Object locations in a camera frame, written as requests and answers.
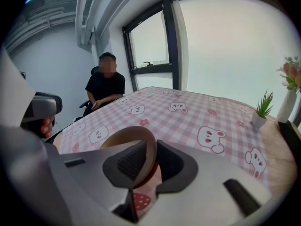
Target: chair armrest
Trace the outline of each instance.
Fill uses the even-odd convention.
[[[89,100],[87,100],[86,102],[82,103],[82,104],[81,104],[79,107],[80,107],[80,108],[83,108],[84,106],[86,106],[86,107],[87,107],[87,106],[88,106],[88,104],[89,104],[89,102],[90,102],[90,101],[89,101]]]

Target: black shirt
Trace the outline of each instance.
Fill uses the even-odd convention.
[[[105,78],[102,73],[94,73],[86,86],[86,91],[93,94],[95,100],[101,100],[108,96],[124,94],[126,79],[118,72],[110,78]]]

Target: small green plant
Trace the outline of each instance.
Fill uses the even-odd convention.
[[[268,106],[270,105],[272,99],[273,99],[273,92],[267,96],[267,92],[265,92],[264,97],[261,99],[261,102],[259,104],[258,102],[258,106],[257,106],[257,110],[256,113],[259,115],[259,117],[262,117],[265,119],[265,117],[270,113],[271,109],[273,106],[271,106],[268,109]]]

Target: black window frame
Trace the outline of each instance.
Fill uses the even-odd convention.
[[[130,72],[130,78],[133,86],[133,90],[137,91],[137,84],[135,80],[135,75],[146,74],[146,73],[172,73],[173,75],[173,89],[179,89],[179,57],[178,57],[178,43],[176,41],[176,25],[174,22],[174,15],[172,11],[172,0],[161,0],[148,9],[144,10],[138,16],[136,16],[130,23],[122,28],[123,40],[126,49],[127,65]],[[169,63],[163,65],[153,65],[143,68],[134,68],[134,57],[130,41],[130,32],[137,27],[139,24],[155,15],[156,13],[163,11],[166,36],[167,36],[167,46]]]

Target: tablecloth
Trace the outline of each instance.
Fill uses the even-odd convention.
[[[63,130],[60,153],[98,150],[116,131],[147,127],[156,139],[225,157],[269,187],[265,145],[250,121],[254,109],[239,102],[173,89],[148,87],[123,97]],[[160,169],[134,190],[138,217],[156,201]]]

